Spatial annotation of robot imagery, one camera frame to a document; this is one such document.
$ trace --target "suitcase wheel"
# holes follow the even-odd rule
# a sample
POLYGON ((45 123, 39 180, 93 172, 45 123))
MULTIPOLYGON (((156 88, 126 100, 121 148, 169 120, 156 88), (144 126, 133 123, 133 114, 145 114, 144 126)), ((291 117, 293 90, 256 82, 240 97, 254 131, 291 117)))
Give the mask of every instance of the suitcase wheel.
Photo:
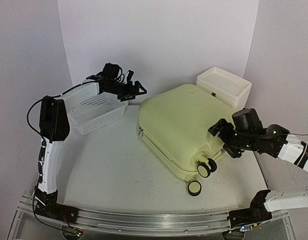
POLYGON ((217 170, 217 164, 213 159, 208 158, 208 164, 210 165, 210 172, 211 173, 213 173, 217 170))
POLYGON ((194 180, 194 181, 191 181, 189 184, 188 184, 188 193, 195 197, 195 196, 198 196, 202 190, 202 185, 194 180))
POLYGON ((203 162, 197 166, 197 171, 203 178, 208 178, 211 173, 211 169, 209 169, 209 167, 203 162))

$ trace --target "white plastic basket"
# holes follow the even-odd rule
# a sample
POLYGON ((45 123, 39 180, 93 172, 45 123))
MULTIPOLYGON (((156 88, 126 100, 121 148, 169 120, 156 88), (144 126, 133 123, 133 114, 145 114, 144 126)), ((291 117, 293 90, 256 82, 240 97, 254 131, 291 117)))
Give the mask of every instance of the white plastic basket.
POLYGON ((120 119, 127 105, 127 101, 119 101, 116 95, 103 92, 73 107, 68 116, 79 133, 85 135, 120 119))

